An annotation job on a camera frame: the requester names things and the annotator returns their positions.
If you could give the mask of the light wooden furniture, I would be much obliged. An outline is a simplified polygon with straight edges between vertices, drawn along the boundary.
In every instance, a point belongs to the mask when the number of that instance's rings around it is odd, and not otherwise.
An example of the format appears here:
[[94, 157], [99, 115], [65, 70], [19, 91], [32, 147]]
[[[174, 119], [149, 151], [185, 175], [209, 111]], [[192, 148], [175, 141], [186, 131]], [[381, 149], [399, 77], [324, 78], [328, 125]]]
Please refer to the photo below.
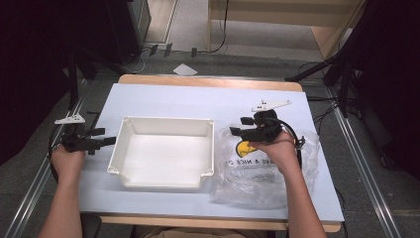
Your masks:
[[207, 50], [211, 21], [256, 22], [309, 26], [324, 60], [331, 57], [354, 27], [367, 0], [207, 0]]

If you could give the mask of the person's right hand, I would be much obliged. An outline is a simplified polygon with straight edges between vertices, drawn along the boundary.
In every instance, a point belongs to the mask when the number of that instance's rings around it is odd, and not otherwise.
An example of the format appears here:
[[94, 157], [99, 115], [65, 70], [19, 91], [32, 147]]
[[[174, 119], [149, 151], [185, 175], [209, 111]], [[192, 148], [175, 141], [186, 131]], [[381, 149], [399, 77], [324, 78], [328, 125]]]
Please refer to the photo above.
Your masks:
[[281, 132], [272, 143], [250, 142], [250, 145], [266, 153], [285, 176], [300, 169], [293, 138], [287, 132]]

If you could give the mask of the black curtain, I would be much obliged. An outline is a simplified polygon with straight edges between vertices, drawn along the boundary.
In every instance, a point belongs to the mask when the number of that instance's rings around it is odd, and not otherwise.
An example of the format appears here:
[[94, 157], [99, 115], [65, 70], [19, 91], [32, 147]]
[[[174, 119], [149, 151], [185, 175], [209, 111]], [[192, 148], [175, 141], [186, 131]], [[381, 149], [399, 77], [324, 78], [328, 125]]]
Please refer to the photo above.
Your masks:
[[122, 67], [140, 55], [150, 22], [147, 0], [0, 0], [0, 166], [69, 94], [71, 48]]
[[420, 180], [420, 0], [367, 0], [343, 50], [384, 165]]

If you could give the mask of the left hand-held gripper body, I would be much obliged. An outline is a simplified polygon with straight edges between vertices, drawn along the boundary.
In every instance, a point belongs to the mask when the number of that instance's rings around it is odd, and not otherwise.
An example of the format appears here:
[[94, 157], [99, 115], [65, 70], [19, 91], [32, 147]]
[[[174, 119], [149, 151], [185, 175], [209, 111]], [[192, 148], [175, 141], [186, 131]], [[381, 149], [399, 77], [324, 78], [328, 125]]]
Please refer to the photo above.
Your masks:
[[54, 121], [55, 125], [63, 127], [60, 143], [69, 152], [86, 151], [95, 154], [95, 143], [91, 139], [94, 128], [85, 127], [85, 119], [80, 114], [71, 115]]

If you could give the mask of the clear plastic bag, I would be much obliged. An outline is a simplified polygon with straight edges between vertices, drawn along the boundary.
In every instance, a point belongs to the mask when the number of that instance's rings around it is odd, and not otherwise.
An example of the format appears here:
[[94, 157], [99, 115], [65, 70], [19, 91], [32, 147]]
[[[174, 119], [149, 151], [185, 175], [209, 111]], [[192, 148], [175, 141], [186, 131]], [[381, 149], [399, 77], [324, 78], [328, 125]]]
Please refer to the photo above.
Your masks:
[[[301, 130], [297, 161], [309, 194], [318, 173], [319, 137]], [[215, 135], [215, 174], [211, 199], [235, 207], [269, 209], [287, 206], [284, 176], [266, 153], [233, 136], [228, 127]]]

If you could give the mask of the person's left hand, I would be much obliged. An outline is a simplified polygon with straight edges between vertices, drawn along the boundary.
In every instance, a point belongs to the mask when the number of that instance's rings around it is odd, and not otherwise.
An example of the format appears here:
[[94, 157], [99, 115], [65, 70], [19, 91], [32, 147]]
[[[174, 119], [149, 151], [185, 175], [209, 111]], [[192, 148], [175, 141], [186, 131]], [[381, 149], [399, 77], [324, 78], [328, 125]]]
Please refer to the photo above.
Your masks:
[[57, 146], [52, 151], [51, 162], [59, 183], [80, 180], [85, 159], [84, 151], [69, 152], [64, 146]]

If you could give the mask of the black stand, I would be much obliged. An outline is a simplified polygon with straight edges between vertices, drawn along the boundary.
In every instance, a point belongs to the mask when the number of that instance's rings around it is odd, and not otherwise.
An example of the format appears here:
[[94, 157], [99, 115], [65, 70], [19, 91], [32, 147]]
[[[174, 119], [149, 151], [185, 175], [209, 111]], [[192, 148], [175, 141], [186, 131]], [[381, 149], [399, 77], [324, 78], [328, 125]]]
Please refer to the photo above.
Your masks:
[[81, 47], [73, 47], [68, 52], [68, 80], [69, 80], [69, 105], [68, 109], [72, 110], [75, 108], [77, 101], [79, 100], [78, 95], [78, 81], [77, 71], [80, 70], [84, 77], [88, 79], [95, 79], [96, 69], [93, 66], [94, 61], [100, 62], [102, 65], [115, 71], [119, 75], [126, 74], [120, 66], [106, 60], [99, 54]]
[[341, 80], [338, 104], [340, 112], [345, 118], [347, 118], [347, 100], [352, 77], [352, 66], [348, 60], [348, 52], [346, 50], [339, 50], [332, 57], [325, 59], [322, 62], [316, 63], [314, 66], [311, 66], [303, 72], [299, 72], [294, 76], [287, 77], [285, 81], [298, 82], [307, 76], [314, 74], [315, 72], [321, 71], [325, 67], [329, 68], [323, 78], [325, 86], [334, 86], [338, 80]]

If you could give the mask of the wooden table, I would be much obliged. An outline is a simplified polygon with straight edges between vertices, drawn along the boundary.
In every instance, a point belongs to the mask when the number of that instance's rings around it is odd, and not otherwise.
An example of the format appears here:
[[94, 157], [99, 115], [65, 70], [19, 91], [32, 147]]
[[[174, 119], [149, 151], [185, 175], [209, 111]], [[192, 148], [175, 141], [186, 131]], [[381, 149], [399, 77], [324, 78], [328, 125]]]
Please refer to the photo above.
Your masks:
[[[278, 115], [293, 128], [315, 128], [306, 96], [295, 82], [131, 74], [112, 86], [98, 124], [110, 135], [119, 131], [126, 116], [210, 118], [221, 127], [249, 114], [263, 99], [289, 99], [290, 105]], [[183, 192], [125, 188], [105, 171], [110, 150], [100, 150], [98, 157], [98, 183], [91, 195], [81, 198], [80, 208], [96, 212], [106, 223], [269, 231], [287, 226], [286, 209], [216, 204], [210, 200], [208, 185]]]

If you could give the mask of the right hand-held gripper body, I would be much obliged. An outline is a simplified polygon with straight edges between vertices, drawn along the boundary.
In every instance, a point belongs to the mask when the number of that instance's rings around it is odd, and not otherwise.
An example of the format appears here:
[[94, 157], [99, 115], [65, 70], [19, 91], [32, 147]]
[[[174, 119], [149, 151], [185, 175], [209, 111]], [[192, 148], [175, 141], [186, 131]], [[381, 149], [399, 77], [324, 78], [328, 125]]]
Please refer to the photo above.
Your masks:
[[246, 134], [243, 135], [244, 141], [249, 142], [266, 142], [271, 143], [282, 131], [282, 122], [277, 117], [275, 108], [286, 106], [291, 103], [290, 100], [280, 101], [262, 101], [259, 105], [254, 106], [254, 125], [256, 128], [245, 129]]

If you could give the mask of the light blue table mat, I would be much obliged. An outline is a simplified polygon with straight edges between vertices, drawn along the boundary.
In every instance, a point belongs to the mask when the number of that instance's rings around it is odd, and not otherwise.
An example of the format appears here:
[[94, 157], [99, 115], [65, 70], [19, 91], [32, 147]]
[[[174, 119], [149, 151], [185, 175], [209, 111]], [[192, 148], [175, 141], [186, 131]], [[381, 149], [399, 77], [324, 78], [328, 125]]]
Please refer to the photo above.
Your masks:
[[277, 116], [313, 130], [301, 91], [116, 83], [97, 125], [113, 146], [85, 159], [79, 202], [99, 215], [284, 221], [286, 208], [256, 209], [212, 200], [217, 130], [249, 116], [259, 102], [279, 102]]

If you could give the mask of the white paper sheet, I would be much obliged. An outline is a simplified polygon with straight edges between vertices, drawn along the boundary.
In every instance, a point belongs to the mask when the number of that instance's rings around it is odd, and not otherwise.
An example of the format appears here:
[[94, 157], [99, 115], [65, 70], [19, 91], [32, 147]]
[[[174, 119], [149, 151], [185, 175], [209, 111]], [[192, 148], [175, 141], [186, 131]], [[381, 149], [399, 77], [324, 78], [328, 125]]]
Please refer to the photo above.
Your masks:
[[182, 76], [191, 76], [191, 75], [195, 75], [197, 73], [197, 71], [195, 69], [193, 69], [192, 67], [182, 63], [179, 66], [177, 66], [174, 70], [174, 73], [176, 73], [177, 75], [182, 75]]

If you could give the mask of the white plastic tray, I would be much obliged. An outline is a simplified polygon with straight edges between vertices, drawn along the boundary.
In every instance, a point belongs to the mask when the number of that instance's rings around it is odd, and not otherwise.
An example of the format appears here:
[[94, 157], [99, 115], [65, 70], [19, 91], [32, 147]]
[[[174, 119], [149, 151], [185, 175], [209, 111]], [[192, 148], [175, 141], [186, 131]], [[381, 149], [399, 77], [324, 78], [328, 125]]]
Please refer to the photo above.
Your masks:
[[211, 119], [126, 117], [107, 172], [122, 186], [198, 189], [214, 175]]

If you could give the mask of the aluminium floor rail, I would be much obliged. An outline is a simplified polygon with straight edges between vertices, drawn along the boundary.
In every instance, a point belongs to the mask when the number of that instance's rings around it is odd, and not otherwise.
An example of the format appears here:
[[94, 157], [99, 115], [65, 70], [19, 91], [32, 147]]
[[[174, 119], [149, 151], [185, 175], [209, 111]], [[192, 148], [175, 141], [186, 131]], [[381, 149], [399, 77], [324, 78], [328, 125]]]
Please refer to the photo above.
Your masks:
[[[79, 98], [75, 101], [74, 106], [65, 113], [65, 116], [73, 116], [79, 113], [80, 108], [85, 101], [86, 93], [88, 92], [92, 83], [92, 79], [82, 79], [80, 81], [80, 84], [77, 87]], [[49, 154], [46, 154], [34, 179], [32, 180], [30, 187], [20, 202], [20, 205], [18, 206], [18, 209], [3, 238], [21, 238], [24, 229], [48, 182], [48, 179], [51, 176], [50, 167], [51, 164]]]
[[365, 153], [357, 139], [350, 119], [346, 118], [340, 109], [335, 109], [334, 114], [352, 154], [352, 158], [367, 192], [375, 217], [378, 219], [385, 238], [402, 238], [394, 216], [368, 165]]

